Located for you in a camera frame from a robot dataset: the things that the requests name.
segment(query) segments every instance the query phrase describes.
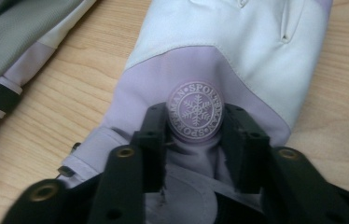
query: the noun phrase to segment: wooden table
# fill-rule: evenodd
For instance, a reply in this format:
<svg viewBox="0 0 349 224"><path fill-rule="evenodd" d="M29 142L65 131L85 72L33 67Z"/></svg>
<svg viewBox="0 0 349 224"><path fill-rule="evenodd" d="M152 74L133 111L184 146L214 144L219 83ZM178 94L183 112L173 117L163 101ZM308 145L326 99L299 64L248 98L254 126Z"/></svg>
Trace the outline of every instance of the wooden table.
<svg viewBox="0 0 349 224"><path fill-rule="evenodd" d="M20 193L56 169L110 105L148 0L99 1L0 122L0 220ZM311 90L288 145L349 190L349 1L334 2Z"/></svg>

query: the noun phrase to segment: snowflake emblem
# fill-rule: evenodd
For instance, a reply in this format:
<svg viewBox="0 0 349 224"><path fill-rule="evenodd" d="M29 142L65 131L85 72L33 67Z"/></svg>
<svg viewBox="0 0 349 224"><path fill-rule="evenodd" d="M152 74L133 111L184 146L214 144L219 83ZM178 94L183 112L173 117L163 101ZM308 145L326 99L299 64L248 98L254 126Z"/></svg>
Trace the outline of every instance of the snowflake emblem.
<svg viewBox="0 0 349 224"><path fill-rule="evenodd" d="M208 121L212 116L207 111L212 106L210 101L204 102L200 94L196 94L192 101L186 100L183 102L187 110L183 112L183 119L192 119L192 124L195 127L200 126L201 120Z"/></svg>
<svg viewBox="0 0 349 224"><path fill-rule="evenodd" d="M172 131L186 142L209 139L221 125L221 95L206 82L188 82L177 87L171 94L167 107Z"/></svg>

